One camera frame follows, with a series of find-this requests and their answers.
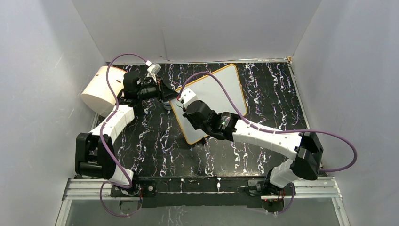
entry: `white cylinder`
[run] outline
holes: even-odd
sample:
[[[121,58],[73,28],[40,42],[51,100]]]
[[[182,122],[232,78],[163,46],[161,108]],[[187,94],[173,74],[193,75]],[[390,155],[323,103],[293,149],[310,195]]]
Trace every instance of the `white cylinder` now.
[[[97,114],[108,116],[116,104],[110,89],[108,88],[105,74],[108,66],[102,66],[86,86],[80,97]],[[116,95],[123,89],[123,75],[126,71],[111,67],[108,72],[108,80]]]

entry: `wall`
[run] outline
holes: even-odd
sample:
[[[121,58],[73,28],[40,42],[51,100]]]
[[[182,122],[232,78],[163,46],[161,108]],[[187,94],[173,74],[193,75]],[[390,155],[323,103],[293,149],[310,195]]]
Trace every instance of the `wall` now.
[[[310,126],[359,150],[335,173],[351,225],[397,225],[399,215],[399,2],[324,0],[293,57]],[[326,168],[350,162],[342,142],[322,137]]]
[[[0,225],[54,225],[105,64],[70,0],[0,3]]]
[[[321,0],[72,0],[106,61],[292,56]],[[119,63],[140,62],[125,56]]]

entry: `white board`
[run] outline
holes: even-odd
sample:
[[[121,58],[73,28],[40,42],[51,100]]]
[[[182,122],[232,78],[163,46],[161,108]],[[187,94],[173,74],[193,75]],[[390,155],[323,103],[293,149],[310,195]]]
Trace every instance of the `white board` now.
[[[223,84],[227,93],[229,94],[233,103],[237,106],[239,111],[243,114],[247,114],[247,105],[245,103],[244,94],[242,92],[242,85],[239,81],[238,71],[235,65],[227,65],[212,74],[219,79]],[[231,106],[230,102],[227,100],[222,88],[219,84],[209,76],[204,76],[191,83],[189,83],[187,88],[190,87],[192,91],[198,96],[198,98],[204,101],[212,110],[216,113],[220,112],[231,112],[236,113],[234,108]],[[187,143],[192,145],[200,141],[202,138],[206,137],[207,134],[202,130],[195,130],[190,122],[183,117],[182,104],[173,99],[170,101],[173,113],[177,118],[177,122],[182,129],[184,138]]]

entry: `marble tabletop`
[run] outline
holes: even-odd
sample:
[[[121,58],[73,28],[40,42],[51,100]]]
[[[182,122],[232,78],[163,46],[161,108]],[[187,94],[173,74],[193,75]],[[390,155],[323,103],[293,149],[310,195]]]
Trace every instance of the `marble tabletop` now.
[[[212,72],[228,64],[165,64],[158,72],[171,88],[181,87],[196,72]],[[248,108],[246,117],[262,125],[304,129],[298,97],[287,63],[236,63]],[[145,65],[117,65],[126,71],[146,72]],[[157,100],[143,101],[136,118],[114,143],[121,164],[141,177],[261,176],[286,160],[252,144],[207,137],[189,145],[172,111]]]

